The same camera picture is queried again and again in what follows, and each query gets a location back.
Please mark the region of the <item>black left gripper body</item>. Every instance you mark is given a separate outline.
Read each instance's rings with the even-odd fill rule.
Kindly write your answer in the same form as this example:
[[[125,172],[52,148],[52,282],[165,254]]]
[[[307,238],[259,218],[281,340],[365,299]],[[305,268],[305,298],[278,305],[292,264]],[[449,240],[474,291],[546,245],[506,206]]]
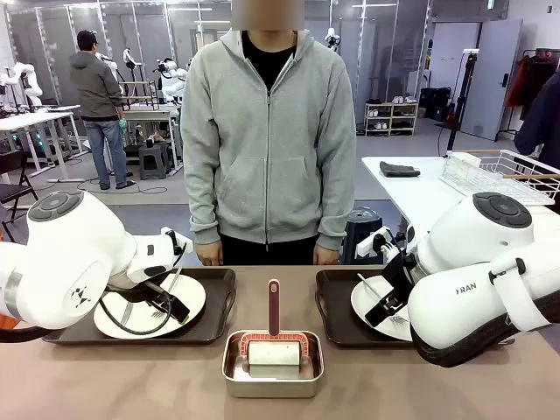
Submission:
[[[150,281],[140,283],[129,290],[131,303],[145,302],[156,309],[172,309],[174,297],[159,284]]]

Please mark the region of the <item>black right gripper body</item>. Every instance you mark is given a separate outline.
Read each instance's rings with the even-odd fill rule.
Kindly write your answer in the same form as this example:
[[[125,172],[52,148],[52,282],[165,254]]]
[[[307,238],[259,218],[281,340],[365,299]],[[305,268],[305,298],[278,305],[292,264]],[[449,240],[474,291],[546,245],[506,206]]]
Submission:
[[[382,276],[392,287],[390,295],[396,298],[407,298],[414,286],[411,271],[416,267],[413,255],[397,252],[388,260],[382,271]]]

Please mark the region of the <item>person's right hand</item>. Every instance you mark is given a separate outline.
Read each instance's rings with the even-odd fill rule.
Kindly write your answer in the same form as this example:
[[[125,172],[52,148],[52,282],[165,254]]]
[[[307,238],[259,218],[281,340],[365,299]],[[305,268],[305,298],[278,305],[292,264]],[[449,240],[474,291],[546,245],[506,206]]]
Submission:
[[[223,248],[221,241],[195,246],[196,255],[204,266],[222,266]]]

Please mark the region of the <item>person's left hand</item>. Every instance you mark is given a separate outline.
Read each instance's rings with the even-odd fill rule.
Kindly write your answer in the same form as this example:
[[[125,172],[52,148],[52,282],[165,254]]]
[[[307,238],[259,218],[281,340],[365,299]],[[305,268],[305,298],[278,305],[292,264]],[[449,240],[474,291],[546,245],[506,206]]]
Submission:
[[[316,245],[313,252],[314,265],[338,265],[340,263],[340,252],[322,248]]]

